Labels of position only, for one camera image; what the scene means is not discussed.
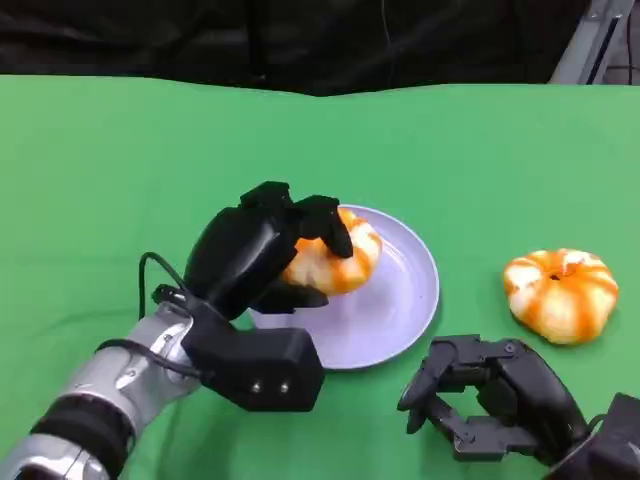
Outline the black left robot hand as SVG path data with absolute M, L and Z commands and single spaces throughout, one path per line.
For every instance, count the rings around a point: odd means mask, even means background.
M 286 281 L 284 271 L 301 239 L 319 239 L 340 259 L 353 255 L 338 206 L 323 195 L 294 201 L 286 182 L 257 185 L 205 227 L 186 263 L 186 290 L 228 320 L 248 309 L 285 314 L 327 305 L 325 293 Z

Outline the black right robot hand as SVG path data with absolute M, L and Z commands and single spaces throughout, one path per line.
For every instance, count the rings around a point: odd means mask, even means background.
M 430 422 L 459 461 L 518 453 L 551 466 L 590 433 L 564 383 L 516 339 L 434 338 L 397 408 L 408 414 L 407 433 Z

